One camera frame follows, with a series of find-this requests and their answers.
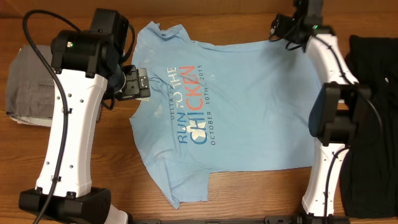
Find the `folded cloth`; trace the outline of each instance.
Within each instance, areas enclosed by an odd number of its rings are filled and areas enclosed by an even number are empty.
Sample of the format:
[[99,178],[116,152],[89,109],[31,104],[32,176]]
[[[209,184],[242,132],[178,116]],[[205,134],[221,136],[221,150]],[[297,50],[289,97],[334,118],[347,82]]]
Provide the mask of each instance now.
[[353,75],[372,89],[373,105],[359,124],[358,137],[340,174],[341,199],[353,218],[398,216],[398,39],[351,36],[346,58]]
[[[51,63],[49,46],[38,45]],[[24,45],[9,68],[6,113],[23,124],[51,126],[54,109],[54,81],[30,45]]]
[[320,90],[315,69],[286,42],[216,46],[182,25],[138,34],[132,63],[146,68],[151,97],[130,119],[134,140],[169,202],[208,200],[212,172],[313,164],[308,130]]

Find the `folded gray cloth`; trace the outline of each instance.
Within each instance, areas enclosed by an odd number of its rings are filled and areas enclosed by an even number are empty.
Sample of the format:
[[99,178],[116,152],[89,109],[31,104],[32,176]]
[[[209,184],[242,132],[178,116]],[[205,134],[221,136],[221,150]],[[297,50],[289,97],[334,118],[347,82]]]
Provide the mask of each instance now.
[[[49,46],[38,45],[51,63]],[[32,47],[24,45],[9,68],[6,113],[19,123],[51,126],[54,109],[54,82]]]

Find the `black fabric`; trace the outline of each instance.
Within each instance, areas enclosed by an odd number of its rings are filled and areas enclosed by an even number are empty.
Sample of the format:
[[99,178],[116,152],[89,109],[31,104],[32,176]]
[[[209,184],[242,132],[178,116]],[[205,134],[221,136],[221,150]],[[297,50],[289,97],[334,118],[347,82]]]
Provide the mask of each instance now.
[[350,37],[347,65],[361,84],[371,87],[371,102],[381,115],[383,137],[369,109],[359,124],[340,174],[346,215],[355,218],[397,216],[398,39]]

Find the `black cloth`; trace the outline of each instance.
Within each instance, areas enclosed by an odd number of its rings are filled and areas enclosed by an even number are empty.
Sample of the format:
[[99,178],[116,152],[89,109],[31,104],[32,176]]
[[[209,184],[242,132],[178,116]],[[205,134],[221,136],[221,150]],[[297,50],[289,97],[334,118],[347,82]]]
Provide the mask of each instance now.
[[346,215],[355,218],[397,216],[398,39],[350,37],[346,62],[360,84],[371,87],[371,102],[383,124],[368,109],[360,122],[340,174]]

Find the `light blue shirt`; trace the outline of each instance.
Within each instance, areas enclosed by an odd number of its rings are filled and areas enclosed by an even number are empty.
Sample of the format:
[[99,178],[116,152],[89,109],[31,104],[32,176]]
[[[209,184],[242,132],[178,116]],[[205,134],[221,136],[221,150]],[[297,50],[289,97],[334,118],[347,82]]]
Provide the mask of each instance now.
[[147,69],[151,96],[130,122],[175,208],[208,200],[212,172],[313,164],[308,116],[321,85],[302,50],[285,44],[216,46],[190,40],[182,25],[153,22],[140,31],[132,63]]

